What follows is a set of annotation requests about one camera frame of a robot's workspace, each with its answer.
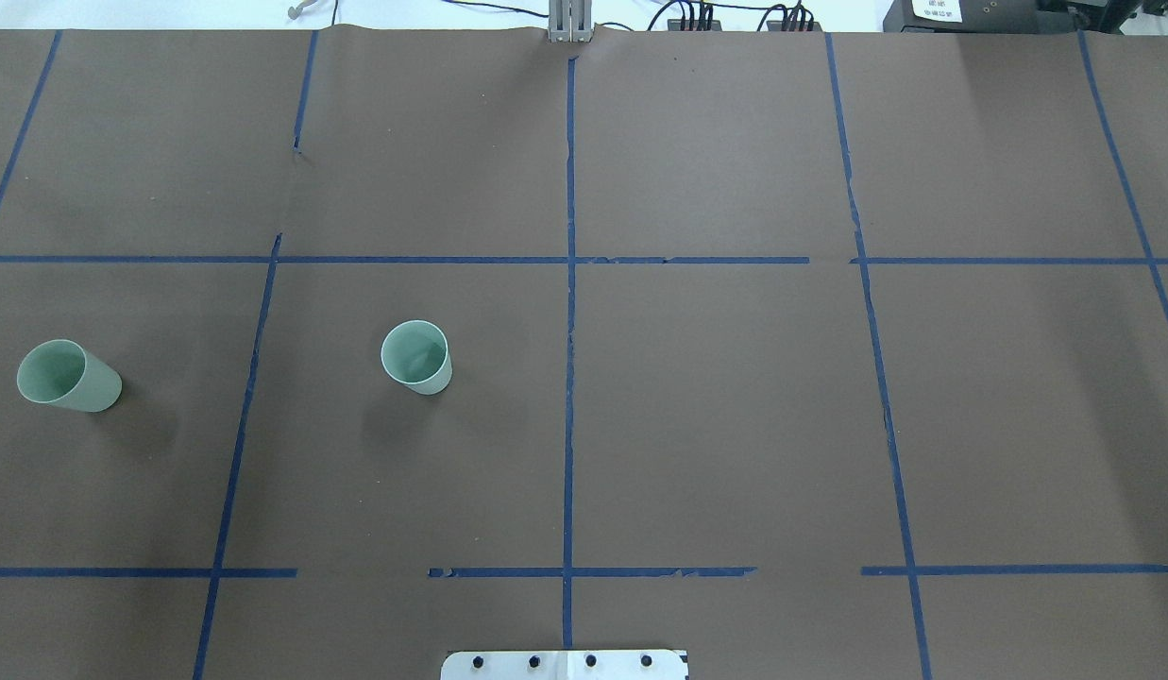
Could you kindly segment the pale green cup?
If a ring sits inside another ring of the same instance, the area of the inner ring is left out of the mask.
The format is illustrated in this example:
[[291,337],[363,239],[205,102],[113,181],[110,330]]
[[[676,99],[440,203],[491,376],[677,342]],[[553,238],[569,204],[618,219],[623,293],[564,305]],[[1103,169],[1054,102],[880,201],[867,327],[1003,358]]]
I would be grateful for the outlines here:
[[419,319],[398,322],[385,334],[380,361],[389,379],[423,396],[445,391],[453,374],[447,336]]
[[33,348],[18,366],[15,386],[32,403],[72,412],[104,412],[123,391],[121,375],[67,339]]

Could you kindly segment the brown paper table cover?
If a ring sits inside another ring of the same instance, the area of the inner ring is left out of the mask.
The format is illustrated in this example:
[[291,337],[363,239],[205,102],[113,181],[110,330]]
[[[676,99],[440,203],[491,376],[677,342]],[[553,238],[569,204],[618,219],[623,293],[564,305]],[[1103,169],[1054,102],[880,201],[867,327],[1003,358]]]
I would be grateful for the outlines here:
[[0,30],[0,679],[602,647],[1168,679],[1168,36]]

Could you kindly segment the right terminal block board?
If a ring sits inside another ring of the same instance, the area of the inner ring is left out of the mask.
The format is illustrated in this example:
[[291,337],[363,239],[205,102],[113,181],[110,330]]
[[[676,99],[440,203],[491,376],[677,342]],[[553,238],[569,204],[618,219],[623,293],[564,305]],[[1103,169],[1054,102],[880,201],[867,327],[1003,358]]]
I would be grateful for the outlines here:
[[665,19],[666,30],[677,33],[708,33],[719,30],[716,8],[705,1],[670,1],[663,11],[677,6],[679,18]]

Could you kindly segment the terminal block board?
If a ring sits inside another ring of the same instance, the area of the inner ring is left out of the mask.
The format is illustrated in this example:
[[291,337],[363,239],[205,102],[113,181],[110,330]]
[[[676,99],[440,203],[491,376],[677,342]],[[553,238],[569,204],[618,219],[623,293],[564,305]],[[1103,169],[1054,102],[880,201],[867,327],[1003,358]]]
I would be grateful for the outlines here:
[[776,4],[762,13],[762,19],[756,28],[757,32],[765,33],[821,33],[821,23],[814,18],[814,13],[804,4]]
[[670,1],[663,11],[677,6],[679,18],[665,19],[666,30],[677,33],[708,33],[719,30],[716,8],[705,1]]

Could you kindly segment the left terminal block board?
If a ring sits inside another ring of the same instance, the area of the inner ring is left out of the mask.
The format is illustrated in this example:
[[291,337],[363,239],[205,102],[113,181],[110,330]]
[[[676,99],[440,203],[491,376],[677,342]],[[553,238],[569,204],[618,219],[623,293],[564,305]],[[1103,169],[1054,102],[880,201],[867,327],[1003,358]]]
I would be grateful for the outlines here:
[[814,18],[814,13],[804,4],[776,4],[762,13],[762,19],[756,28],[757,32],[765,33],[821,33],[821,23]]

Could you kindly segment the black box with label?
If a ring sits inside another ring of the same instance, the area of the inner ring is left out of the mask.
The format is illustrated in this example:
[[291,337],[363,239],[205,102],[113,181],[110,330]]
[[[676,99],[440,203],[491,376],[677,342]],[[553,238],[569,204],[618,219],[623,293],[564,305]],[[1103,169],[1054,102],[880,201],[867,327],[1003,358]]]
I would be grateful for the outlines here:
[[1062,34],[1076,32],[1066,11],[1041,1],[894,1],[883,33]]

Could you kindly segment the aluminium frame post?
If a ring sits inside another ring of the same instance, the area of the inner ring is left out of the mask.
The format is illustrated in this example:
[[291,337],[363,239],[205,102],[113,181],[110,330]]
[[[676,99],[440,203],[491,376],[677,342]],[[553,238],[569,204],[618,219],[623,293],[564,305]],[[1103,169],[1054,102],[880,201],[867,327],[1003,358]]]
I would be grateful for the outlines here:
[[550,43],[588,43],[595,35],[591,0],[550,0],[548,39]]

